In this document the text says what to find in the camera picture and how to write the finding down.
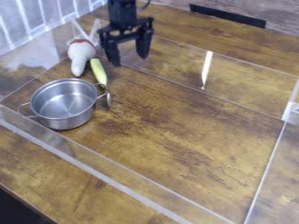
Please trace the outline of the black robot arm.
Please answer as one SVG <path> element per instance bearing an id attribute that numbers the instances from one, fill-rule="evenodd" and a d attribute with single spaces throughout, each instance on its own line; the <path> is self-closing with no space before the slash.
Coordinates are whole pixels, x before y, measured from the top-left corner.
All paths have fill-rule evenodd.
<path id="1" fill-rule="evenodd" d="M 99 45 L 104 49 L 107 59 L 115 67 L 120 66 L 118 45 L 130 40 L 135 41 L 138 55 L 146 59 L 150 54 L 151 41 L 155 33 L 152 17 L 138 17 L 136 13 L 144 10 L 151 3 L 136 6 L 136 0 L 107 0 L 110 23 L 98 30 Z"/>

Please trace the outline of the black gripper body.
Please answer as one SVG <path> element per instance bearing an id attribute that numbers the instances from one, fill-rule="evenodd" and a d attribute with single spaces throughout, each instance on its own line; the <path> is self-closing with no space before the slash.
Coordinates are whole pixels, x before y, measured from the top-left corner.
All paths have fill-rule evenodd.
<path id="1" fill-rule="evenodd" d="M 136 40 L 138 30 L 142 27 L 150 28 L 155 32 L 154 21 L 152 17 L 140 17 L 131 24 L 116 25 L 110 23 L 104 28 L 98 30 L 100 46 L 104 47 L 104 42 L 110 40 L 115 40 L 118 44 Z"/>

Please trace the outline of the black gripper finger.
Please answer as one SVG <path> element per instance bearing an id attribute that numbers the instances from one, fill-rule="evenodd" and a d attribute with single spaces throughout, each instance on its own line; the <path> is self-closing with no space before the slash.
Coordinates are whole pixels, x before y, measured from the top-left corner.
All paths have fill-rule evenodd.
<path id="1" fill-rule="evenodd" d="M 119 49 L 118 49 L 118 42 L 115 40 L 106 41 L 104 50 L 106 50 L 108 61 L 112 63 L 115 67 L 119 67 L 120 55 L 119 55 Z"/>
<path id="2" fill-rule="evenodd" d="M 142 27 L 138 30 L 138 38 L 135 40 L 135 47 L 136 47 L 136 53 L 143 59 L 146 59 L 150 54 L 152 36 L 154 36 L 152 29 Z"/>

